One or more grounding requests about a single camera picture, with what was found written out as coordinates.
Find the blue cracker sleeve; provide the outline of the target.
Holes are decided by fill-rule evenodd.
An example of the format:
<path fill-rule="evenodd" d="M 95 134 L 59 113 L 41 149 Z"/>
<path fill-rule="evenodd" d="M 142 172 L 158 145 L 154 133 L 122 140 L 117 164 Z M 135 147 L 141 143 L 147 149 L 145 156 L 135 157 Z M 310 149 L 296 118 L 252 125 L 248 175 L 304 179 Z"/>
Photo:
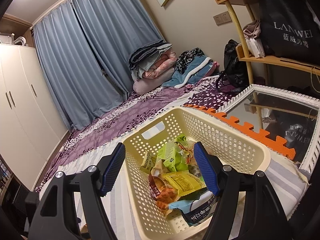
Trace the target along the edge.
<path fill-rule="evenodd" d="M 193 201 L 189 206 L 188 212 L 182 211 L 184 220 L 190 226 L 196 226 L 203 223 L 214 214 L 217 206 L 217 200 L 217 198 L 213 197 L 203 204 L 196 204 L 196 201 Z"/>

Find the olive yellow snack packet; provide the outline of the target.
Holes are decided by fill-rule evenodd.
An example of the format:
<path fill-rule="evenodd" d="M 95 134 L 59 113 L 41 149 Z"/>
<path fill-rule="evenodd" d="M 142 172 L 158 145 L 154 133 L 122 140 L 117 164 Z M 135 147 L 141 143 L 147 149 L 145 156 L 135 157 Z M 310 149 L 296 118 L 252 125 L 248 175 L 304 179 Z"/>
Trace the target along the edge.
<path fill-rule="evenodd" d="M 184 197 L 195 191 L 206 188 L 205 182 L 188 171 L 165 173 L 162 177 L 177 190 L 179 197 Z"/>

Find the orange brown snack bag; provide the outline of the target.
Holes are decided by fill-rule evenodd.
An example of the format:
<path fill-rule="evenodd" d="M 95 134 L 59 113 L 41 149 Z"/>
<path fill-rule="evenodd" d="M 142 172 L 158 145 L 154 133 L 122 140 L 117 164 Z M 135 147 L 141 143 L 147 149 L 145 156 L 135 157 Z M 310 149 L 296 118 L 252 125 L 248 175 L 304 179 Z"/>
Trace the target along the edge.
<path fill-rule="evenodd" d="M 159 180 L 156 182 L 156 188 L 159 192 L 156 196 L 156 205 L 163 215 L 167 217 L 167 215 L 171 213 L 169 204 L 178 200 L 177 190 L 164 182 L 160 182 Z"/>

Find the beige red cookie bag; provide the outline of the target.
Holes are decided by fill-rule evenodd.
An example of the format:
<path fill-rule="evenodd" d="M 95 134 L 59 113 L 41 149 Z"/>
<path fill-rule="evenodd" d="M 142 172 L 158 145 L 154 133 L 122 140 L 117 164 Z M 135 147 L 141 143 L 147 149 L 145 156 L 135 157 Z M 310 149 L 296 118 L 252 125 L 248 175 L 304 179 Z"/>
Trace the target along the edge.
<path fill-rule="evenodd" d="M 156 200 L 165 189 L 172 188 L 169 182 L 163 177 L 163 175 L 167 173 L 169 173 L 169 170 L 164 166 L 163 161 L 156 161 L 148 176 L 149 190 L 152 199 Z"/>

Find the large green snack bag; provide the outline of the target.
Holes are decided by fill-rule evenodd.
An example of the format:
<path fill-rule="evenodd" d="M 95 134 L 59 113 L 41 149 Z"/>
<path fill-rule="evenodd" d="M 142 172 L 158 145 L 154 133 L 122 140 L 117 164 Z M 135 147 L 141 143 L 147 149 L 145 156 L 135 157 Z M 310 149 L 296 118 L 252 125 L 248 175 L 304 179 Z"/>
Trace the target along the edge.
<path fill-rule="evenodd" d="M 183 155 L 183 151 L 180 148 L 180 142 L 183 142 L 183 141 L 187 141 L 184 134 L 167 142 L 158 151 L 157 160 L 162 160 L 164 166 L 169 170 L 169 172 L 174 172 L 175 155 L 177 154 Z"/>

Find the light blue snack bag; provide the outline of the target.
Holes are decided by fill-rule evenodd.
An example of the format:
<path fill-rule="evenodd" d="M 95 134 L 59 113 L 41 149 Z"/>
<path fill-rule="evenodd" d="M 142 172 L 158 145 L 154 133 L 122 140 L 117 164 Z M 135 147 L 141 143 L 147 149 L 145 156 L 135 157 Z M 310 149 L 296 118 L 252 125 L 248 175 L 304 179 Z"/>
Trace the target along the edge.
<path fill-rule="evenodd" d="M 176 202 L 170 203 L 169 209 L 179 209 L 183 213 L 189 213 L 190 211 L 193 211 L 204 204 L 210 204 L 214 199 L 215 196 L 211 191 L 205 189 L 199 190 L 183 197 Z"/>

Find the small green snack pack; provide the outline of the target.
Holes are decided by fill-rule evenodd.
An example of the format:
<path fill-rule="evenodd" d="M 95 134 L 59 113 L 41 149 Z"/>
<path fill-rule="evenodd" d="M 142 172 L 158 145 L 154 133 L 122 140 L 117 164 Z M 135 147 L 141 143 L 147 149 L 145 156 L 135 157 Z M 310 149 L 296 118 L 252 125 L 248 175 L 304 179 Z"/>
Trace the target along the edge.
<path fill-rule="evenodd" d="M 188 165 L 190 163 L 189 155 L 175 155 L 174 159 L 174 172 L 186 171 L 188 170 Z"/>

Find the clear bag of biscuits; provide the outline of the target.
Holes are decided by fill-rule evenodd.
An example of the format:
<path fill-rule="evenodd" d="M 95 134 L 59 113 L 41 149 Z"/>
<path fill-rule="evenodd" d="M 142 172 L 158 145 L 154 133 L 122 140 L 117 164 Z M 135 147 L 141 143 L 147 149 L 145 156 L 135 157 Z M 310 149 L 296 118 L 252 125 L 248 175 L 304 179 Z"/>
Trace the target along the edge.
<path fill-rule="evenodd" d="M 193 174 L 194 176 L 196 176 L 197 178 L 200 178 L 201 172 L 200 172 L 199 166 L 196 162 L 196 159 L 194 157 L 194 145 L 195 145 L 195 142 L 192 140 L 180 142 L 180 148 L 183 151 L 183 155 L 188 154 L 189 158 L 190 158 L 190 163 L 188 165 L 189 172 L 191 174 Z"/>

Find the orange foam puzzle mat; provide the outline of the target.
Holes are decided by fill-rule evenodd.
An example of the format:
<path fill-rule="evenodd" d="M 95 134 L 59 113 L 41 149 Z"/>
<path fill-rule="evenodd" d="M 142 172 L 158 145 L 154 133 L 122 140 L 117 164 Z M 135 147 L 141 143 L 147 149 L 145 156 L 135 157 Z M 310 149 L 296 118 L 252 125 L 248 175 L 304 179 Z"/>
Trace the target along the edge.
<path fill-rule="evenodd" d="M 240 131 L 241 133 L 249 136 L 250 138 L 264 144 L 268 148 L 278 152 L 279 154 L 287 157 L 290 160 L 293 160 L 296 155 L 296 151 L 294 148 L 288 148 L 286 146 L 287 140 L 279 135 L 273 140 L 270 138 L 270 132 L 265 129 L 260 128 L 258 132 L 255 132 L 254 126 L 249 122 L 244 122 L 243 125 L 240 124 L 240 120 L 234 116 L 228 117 L 228 115 L 224 112 L 216 112 L 214 108 L 206 107 L 206 106 L 198 106 L 193 104 L 184 104 L 184 107 L 189 107 L 193 109 L 197 109 L 206 114 L 209 114 L 220 121 L 228 124 L 232 128 Z"/>

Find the cream perforated plastic basket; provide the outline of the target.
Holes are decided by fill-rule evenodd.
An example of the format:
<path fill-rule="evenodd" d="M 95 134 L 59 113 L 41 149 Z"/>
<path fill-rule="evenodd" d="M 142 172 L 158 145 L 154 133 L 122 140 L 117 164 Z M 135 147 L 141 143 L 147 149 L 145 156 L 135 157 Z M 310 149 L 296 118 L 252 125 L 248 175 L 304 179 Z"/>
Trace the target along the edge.
<path fill-rule="evenodd" d="M 169 163 L 170 169 L 188 164 L 189 171 L 199 176 L 193 155 L 198 141 L 223 165 L 240 173 L 266 171 L 271 161 L 266 146 L 196 110 L 173 107 L 144 122 L 123 141 L 129 198 L 141 239 L 196 239 L 207 230 L 210 218 L 189 226 L 180 210 L 165 215 L 151 197 L 149 172 L 141 170 L 148 154 Z"/>

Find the purple floral bedsheet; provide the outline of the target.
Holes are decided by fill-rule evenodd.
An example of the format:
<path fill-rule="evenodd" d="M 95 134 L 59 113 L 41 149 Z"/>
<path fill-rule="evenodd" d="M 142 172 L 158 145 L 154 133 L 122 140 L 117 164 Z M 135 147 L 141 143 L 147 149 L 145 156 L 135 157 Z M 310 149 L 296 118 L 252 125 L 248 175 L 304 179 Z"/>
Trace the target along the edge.
<path fill-rule="evenodd" d="M 233 89 L 228 81 L 219 81 L 213 76 L 182 88 L 159 87 L 141 96 L 133 93 L 119 107 L 95 119 L 83 130 L 73 130 L 58 154 L 50 161 L 48 171 L 34 190 L 40 192 L 59 166 L 66 165 L 87 152 L 111 142 L 165 109 L 185 103 L 200 103 L 218 109 L 232 98 L 230 92 Z"/>

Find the blue teal blanket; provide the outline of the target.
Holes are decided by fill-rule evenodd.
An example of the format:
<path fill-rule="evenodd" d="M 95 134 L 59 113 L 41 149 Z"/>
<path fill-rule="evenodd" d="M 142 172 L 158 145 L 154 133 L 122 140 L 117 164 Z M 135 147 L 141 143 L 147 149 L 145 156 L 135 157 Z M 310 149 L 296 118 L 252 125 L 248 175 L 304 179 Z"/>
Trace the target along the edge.
<path fill-rule="evenodd" d="M 217 73 L 219 68 L 220 64 L 210 57 L 196 56 L 187 65 L 183 74 L 176 70 L 171 79 L 162 84 L 162 87 L 182 88 L 187 84 L 194 85 L 201 79 Z"/>

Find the blue grey curtain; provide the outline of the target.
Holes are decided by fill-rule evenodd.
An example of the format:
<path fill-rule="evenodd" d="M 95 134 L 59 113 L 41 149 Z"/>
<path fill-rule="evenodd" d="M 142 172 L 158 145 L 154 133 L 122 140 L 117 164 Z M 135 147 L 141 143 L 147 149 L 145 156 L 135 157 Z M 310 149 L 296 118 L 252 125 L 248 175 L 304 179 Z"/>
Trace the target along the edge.
<path fill-rule="evenodd" d="M 57 110 L 77 130 L 127 99 L 130 55 L 162 38 L 140 0 L 67 0 L 33 30 Z"/>

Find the leopard print cloth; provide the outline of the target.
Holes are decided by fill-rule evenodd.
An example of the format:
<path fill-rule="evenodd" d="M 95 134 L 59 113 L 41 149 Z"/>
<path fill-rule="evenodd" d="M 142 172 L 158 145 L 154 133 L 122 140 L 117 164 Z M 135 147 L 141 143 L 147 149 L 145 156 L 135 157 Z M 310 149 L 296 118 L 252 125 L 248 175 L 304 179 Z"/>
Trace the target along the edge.
<path fill-rule="evenodd" d="M 204 56 L 204 52 L 200 48 L 194 48 L 192 50 L 184 51 L 176 61 L 176 70 L 183 74 L 187 66 L 194 60 L 197 56 Z"/>

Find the folded quilts pile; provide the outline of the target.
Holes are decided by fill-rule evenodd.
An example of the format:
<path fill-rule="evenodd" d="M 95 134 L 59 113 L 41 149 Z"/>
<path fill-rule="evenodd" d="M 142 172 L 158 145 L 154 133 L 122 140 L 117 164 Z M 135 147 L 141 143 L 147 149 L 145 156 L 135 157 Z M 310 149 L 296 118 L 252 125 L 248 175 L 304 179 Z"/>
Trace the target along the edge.
<path fill-rule="evenodd" d="M 133 90 L 144 95 L 169 81 L 177 61 L 172 44 L 157 40 L 136 49 L 128 60 Z"/>

